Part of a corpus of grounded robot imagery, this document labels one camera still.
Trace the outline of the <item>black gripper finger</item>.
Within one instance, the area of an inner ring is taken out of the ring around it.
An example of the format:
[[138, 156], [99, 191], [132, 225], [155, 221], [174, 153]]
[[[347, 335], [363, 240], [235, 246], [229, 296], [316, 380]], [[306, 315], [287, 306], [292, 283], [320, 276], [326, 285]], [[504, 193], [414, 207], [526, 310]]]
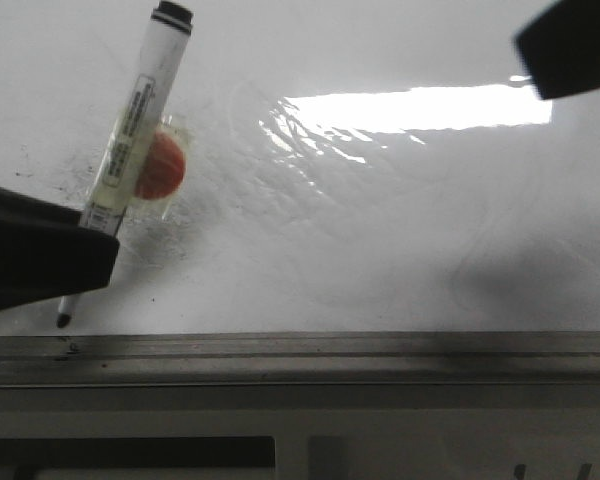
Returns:
[[557, 1], [513, 43], [542, 99], [600, 89], [600, 1]]
[[119, 241], [80, 213], [0, 187], [0, 311], [106, 287]]

